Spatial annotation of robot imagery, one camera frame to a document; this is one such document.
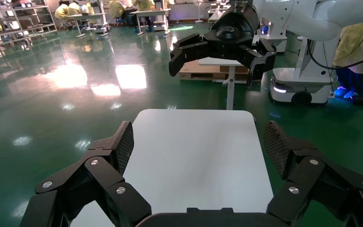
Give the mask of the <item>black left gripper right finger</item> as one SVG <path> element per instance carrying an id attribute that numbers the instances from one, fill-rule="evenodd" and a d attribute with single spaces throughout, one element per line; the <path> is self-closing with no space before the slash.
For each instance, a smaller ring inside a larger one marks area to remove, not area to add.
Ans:
<path id="1" fill-rule="evenodd" d="M 363 227 L 363 175 L 326 156 L 311 142 L 287 135 L 275 121 L 263 132 L 264 149 L 285 184 L 267 213 L 294 227 L 309 204 L 322 204 L 346 227 Z"/>

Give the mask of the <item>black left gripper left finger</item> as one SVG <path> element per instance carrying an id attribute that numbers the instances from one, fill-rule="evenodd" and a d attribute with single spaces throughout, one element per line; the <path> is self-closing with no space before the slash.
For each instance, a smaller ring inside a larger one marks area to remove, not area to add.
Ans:
<path id="1" fill-rule="evenodd" d="M 137 226 L 152 209 L 123 176 L 133 148 L 132 123 L 124 121 L 113 136 L 94 141 L 80 160 L 38 183 L 20 225 L 68 227 L 95 201 L 115 226 Z"/>

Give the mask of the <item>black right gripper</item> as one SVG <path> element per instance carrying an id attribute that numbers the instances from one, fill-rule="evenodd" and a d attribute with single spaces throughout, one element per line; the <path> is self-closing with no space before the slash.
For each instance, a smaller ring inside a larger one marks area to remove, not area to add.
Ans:
<path id="1" fill-rule="evenodd" d="M 206 57 L 240 61 L 249 69 L 246 87 L 274 68 L 276 49 L 265 38 L 251 48 L 259 17 L 253 3 L 232 3 L 229 9 L 202 36 L 189 35 L 173 43 L 169 73 L 175 77 L 186 62 Z"/>

